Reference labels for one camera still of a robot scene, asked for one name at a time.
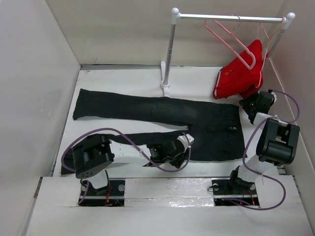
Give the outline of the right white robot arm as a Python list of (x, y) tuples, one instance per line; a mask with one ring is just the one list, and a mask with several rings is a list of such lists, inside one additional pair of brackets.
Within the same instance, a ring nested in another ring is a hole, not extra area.
[(292, 96), (274, 89), (256, 92), (239, 101), (251, 124), (256, 126), (246, 149), (249, 148), (259, 129), (261, 129), (261, 135), (255, 155), (246, 161), (247, 151), (245, 150), (243, 164), (231, 172), (227, 187), (234, 194), (250, 189), (257, 177), (271, 167), (291, 164), (295, 158), (300, 127), (294, 123), (299, 119), (300, 108), (296, 106), (297, 115), (292, 121), (285, 121), (277, 115), (270, 115), (269, 110), (277, 101), (277, 93), (286, 95), (297, 103)]

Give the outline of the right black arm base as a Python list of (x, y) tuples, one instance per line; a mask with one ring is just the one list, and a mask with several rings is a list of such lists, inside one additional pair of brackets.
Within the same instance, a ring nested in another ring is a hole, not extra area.
[(207, 191), (213, 193), (215, 206), (259, 206), (259, 199), (254, 182), (238, 177), (237, 167), (230, 177), (212, 178)]

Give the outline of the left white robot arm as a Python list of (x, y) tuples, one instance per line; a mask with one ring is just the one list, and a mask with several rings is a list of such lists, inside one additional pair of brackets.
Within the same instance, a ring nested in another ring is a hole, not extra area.
[(175, 171), (189, 158), (193, 142), (193, 136), (183, 134), (166, 144), (135, 146), (112, 141), (106, 134), (90, 135), (72, 148), (75, 176), (104, 195), (110, 188), (106, 170), (110, 165), (136, 164), (146, 168), (169, 164)]

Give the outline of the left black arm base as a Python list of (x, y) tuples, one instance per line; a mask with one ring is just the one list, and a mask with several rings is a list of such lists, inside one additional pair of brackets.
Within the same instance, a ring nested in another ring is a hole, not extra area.
[(78, 205), (81, 207), (123, 207), (125, 205), (125, 179), (110, 178), (102, 189), (93, 188), (86, 180), (81, 180)]

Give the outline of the black trousers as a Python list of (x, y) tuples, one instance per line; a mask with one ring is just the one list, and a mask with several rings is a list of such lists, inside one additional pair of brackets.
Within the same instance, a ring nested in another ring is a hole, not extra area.
[(194, 137), (191, 160), (241, 159), (245, 150), (239, 107), (168, 97), (139, 97), (81, 89), (72, 115), (187, 126)]

